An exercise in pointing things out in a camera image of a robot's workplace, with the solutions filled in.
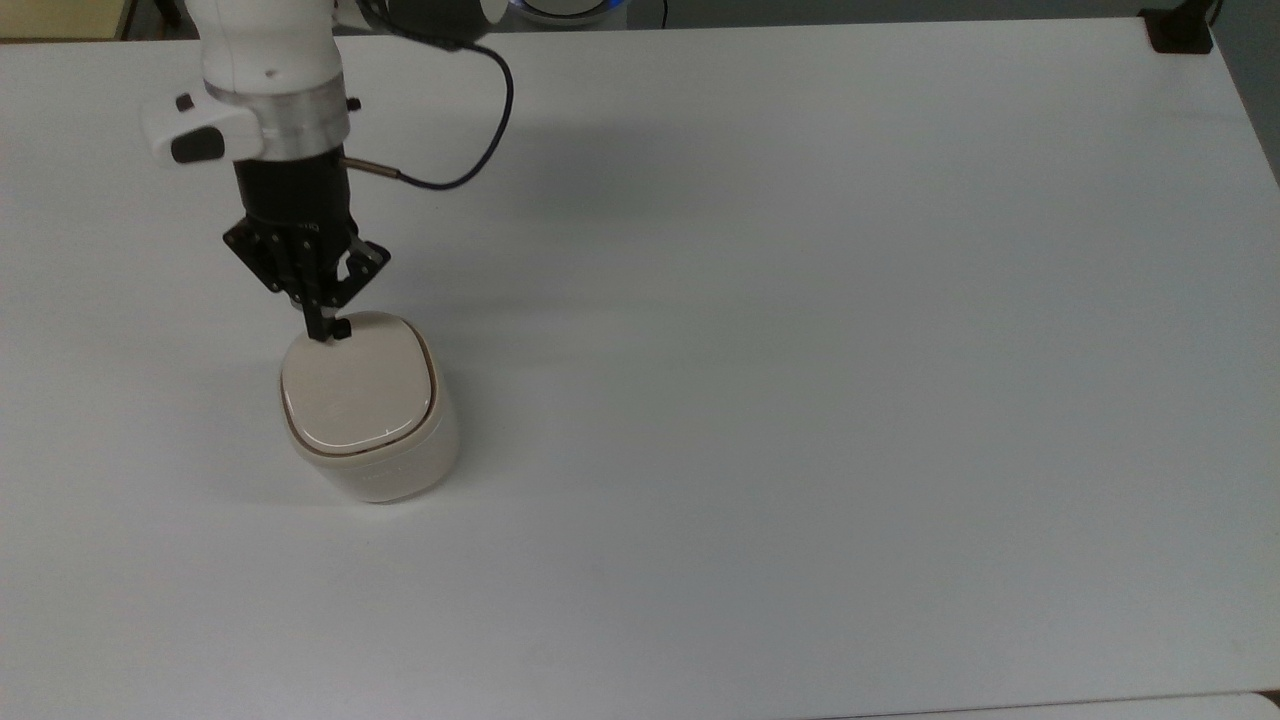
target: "black button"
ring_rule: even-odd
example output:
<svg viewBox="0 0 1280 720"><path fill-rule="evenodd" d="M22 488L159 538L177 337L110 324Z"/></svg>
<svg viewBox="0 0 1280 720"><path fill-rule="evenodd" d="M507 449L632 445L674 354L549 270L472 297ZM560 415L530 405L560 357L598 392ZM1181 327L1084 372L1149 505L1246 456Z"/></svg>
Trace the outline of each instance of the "black button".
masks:
<svg viewBox="0 0 1280 720"><path fill-rule="evenodd" d="M174 161L186 165L201 160L216 160L227 152L227 145L218 128L202 127L174 138L169 151Z"/></svg>

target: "white lid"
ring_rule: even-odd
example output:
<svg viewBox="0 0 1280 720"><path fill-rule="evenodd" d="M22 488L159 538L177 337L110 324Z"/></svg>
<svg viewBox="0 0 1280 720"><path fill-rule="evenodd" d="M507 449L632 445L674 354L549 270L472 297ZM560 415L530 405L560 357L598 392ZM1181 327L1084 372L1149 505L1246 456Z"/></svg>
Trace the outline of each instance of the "white lid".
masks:
<svg viewBox="0 0 1280 720"><path fill-rule="evenodd" d="M412 433L431 407L431 374L417 333L399 318L357 313L351 337L298 337L284 355L280 395L298 439L355 455Z"/></svg>

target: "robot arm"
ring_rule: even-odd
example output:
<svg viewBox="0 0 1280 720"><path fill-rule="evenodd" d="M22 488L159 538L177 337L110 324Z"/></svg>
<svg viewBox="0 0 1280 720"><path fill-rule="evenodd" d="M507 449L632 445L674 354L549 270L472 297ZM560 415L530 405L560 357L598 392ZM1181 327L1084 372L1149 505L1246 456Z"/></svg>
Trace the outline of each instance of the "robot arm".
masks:
<svg viewBox="0 0 1280 720"><path fill-rule="evenodd" d="M488 32L506 5L188 0L204 77L145 104L143 132L163 164L233 164L246 217L224 241L271 292L289 296L312 340L349 334L337 311L390 260L360 240L348 209L342 143L358 104L346 94L333 26L393 28L457 49Z"/></svg>

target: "silver metal ring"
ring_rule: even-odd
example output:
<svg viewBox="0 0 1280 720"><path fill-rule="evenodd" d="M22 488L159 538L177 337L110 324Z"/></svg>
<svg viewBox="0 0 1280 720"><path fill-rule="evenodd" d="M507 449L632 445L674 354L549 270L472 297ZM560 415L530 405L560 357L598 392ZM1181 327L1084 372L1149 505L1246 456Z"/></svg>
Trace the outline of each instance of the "silver metal ring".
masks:
<svg viewBox="0 0 1280 720"><path fill-rule="evenodd" d="M232 105L253 110L262 126L259 160L301 160L328 152L351 133L347 87L342 73L329 82L285 95L230 92L207 85L209 94Z"/></svg>

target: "floor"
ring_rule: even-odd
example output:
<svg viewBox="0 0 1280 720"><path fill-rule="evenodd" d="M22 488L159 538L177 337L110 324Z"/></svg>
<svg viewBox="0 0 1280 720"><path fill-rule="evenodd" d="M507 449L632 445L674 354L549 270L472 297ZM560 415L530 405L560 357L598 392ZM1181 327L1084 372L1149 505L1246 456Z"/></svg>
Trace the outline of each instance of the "floor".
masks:
<svg viewBox="0 0 1280 720"><path fill-rule="evenodd" d="M668 28L978 19L1133 17L1175 0L667 0ZM657 28L663 0L634 0L632 29ZM1280 177L1280 1L1224 0L1215 35ZM152 0L138 0L131 40L196 37L191 22L165 28Z"/></svg>

